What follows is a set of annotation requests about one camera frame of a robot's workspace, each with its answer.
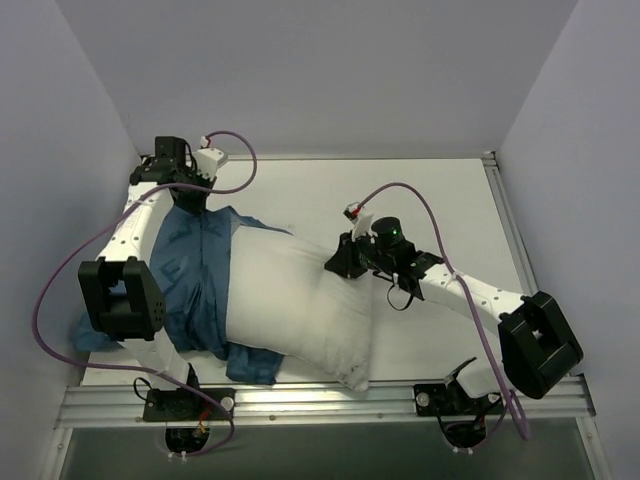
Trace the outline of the blue cartoon print pillowcase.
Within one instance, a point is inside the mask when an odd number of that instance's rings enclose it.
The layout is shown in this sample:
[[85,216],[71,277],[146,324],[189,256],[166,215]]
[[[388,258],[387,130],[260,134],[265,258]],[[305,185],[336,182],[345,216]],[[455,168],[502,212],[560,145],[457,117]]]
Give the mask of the blue cartoon print pillowcase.
[[195,216],[177,207],[166,215],[149,269],[167,310],[165,330],[180,353],[207,351],[227,364],[232,381],[270,386],[284,356],[233,343],[226,335],[232,235],[239,227],[270,227],[227,206]]

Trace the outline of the white pillow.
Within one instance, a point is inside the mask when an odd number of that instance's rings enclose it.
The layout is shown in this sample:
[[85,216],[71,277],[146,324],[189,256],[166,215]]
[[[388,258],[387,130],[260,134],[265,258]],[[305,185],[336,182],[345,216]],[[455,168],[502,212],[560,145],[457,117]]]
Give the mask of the white pillow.
[[356,392],[369,386],[372,281],[325,269],[329,250],[274,230],[231,237],[229,341],[295,357]]

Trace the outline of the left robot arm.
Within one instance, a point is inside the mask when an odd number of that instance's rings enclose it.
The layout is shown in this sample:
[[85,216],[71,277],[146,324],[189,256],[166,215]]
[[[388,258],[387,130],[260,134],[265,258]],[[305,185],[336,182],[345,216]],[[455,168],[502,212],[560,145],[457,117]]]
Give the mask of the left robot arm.
[[181,138],[157,137],[154,155],[129,177],[125,218],[97,258],[78,269],[93,329],[150,370],[152,388],[169,391],[166,408],[179,419],[200,411],[202,395],[193,367],[166,332],[166,300],[149,262],[166,215],[175,206],[202,213],[226,160],[225,153],[207,143],[191,152]]

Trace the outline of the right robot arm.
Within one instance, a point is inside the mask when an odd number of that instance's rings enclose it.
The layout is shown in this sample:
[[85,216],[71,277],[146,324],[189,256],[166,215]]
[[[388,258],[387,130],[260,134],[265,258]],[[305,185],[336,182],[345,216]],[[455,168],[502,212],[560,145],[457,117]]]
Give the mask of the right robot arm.
[[411,301],[439,304],[469,319],[476,311],[481,326],[499,339],[508,384],[529,398],[543,398],[584,358],[553,296],[543,291],[527,296],[451,272],[443,257],[407,240],[396,217],[375,221],[370,233],[341,234],[324,268],[347,279],[370,272]]

